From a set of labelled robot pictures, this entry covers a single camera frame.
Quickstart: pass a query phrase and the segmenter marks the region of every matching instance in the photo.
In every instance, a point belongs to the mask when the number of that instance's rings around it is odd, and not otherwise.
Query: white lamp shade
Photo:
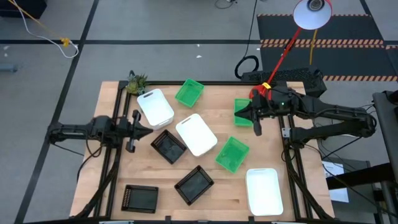
[[[308,0],[301,0],[297,3],[293,12],[294,22],[306,30],[315,30],[323,27],[331,17],[330,0],[325,0],[325,5],[319,11],[310,10],[307,3]]]

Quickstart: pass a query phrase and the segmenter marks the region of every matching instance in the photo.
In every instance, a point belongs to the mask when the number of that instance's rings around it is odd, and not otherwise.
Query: black tray
[[[165,130],[152,143],[151,146],[165,158],[170,164],[173,164],[187,150],[172,133]]]
[[[174,188],[181,195],[187,205],[191,205],[214,184],[201,166],[194,168]]]
[[[155,213],[158,187],[126,185],[122,211]]]

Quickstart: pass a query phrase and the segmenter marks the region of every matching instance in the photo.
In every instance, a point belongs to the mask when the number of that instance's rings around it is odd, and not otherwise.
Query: white paper
[[[344,174],[344,169],[342,164],[323,162],[323,161],[322,163],[326,167],[326,169],[328,169],[328,171],[331,172],[333,175]],[[331,177],[331,175],[325,169],[323,169],[323,171],[325,172],[326,177]],[[329,190],[329,194],[331,200],[337,202],[346,202],[346,203],[349,202],[347,188]]]

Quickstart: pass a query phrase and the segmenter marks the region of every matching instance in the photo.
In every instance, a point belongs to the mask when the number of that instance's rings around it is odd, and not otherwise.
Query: yellow cable
[[[312,37],[312,42],[311,42],[311,51],[310,51],[310,65],[312,65],[312,51],[313,51],[313,46],[315,44],[315,37],[317,36],[318,29],[316,29],[313,33]]]
[[[51,33],[52,35],[54,35],[55,37],[58,37],[62,43],[64,47],[68,47],[69,45],[69,38],[63,38],[61,37],[61,35],[58,35],[57,33],[55,33],[54,31],[52,31],[50,28],[46,27],[43,23],[41,23],[40,21],[38,21],[37,19],[35,19],[33,16],[31,16],[29,13],[27,13],[25,10],[23,10],[23,8],[19,7],[17,4],[14,3],[14,1],[12,0],[8,0],[11,4],[13,4],[15,7],[17,7],[19,10],[21,10],[25,15],[29,16],[33,21],[35,21],[36,23],[38,23],[38,25],[40,25],[41,27],[43,27],[43,29],[45,29],[47,32]]]

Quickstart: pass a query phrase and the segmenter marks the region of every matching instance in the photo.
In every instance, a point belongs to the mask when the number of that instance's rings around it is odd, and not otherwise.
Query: wooden tabletop
[[[298,92],[304,92],[302,83],[288,83],[288,85]],[[117,86],[117,82],[102,83],[95,116],[108,115],[112,117]],[[286,164],[280,158],[283,147],[278,120],[264,119],[261,121],[262,136],[259,137],[254,134],[252,128],[236,127],[233,123],[234,99],[247,98],[251,86],[206,86],[202,96],[192,109],[178,103],[174,98],[180,86],[149,87],[150,90],[154,88],[161,89],[170,103],[175,113],[174,121],[165,128],[156,130],[140,141],[136,141],[135,153],[127,152],[123,146],[112,219],[164,220],[165,216],[170,215],[173,220],[247,221],[248,216],[252,214],[248,209],[246,197],[246,171],[255,168],[273,168],[278,173],[284,212],[279,216],[255,217],[255,220],[294,221]],[[125,96],[124,92],[121,102],[124,102]],[[123,106],[121,103],[119,115],[121,115]],[[138,108],[136,97],[133,96],[128,115],[130,120],[132,120],[132,111]],[[205,120],[216,135],[218,144],[201,157],[195,157],[187,150],[175,164],[171,165],[150,146],[150,143],[164,129],[169,130],[181,140],[175,130],[175,125],[193,113],[198,113]],[[294,120],[297,127],[310,128],[312,126],[310,120],[302,120],[297,117]],[[149,127],[145,116],[142,116],[141,124]],[[215,157],[230,136],[234,136],[250,147],[249,154],[235,174],[215,162]],[[99,143],[95,141],[90,141],[89,144],[92,149],[99,146]],[[318,147],[316,141],[310,141],[309,145]],[[309,191],[325,211],[334,216],[319,153],[309,147],[302,149],[301,152]],[[70,215],[80,212],[97,190],[104,154],[103,152],[98,158],[91,159],[81,170]],[[197,165],[201,165],[206,170],[215,184],[196,202],[188,206],[174,189],[174,185]],[[124,188],[127,184],[159,188],[155,214],[121,211]],[[302,196],[298,188],[297,192],[301,216],[305,217]],[[101,214],[104,214],[108,191],[104,193],[103,197]]]

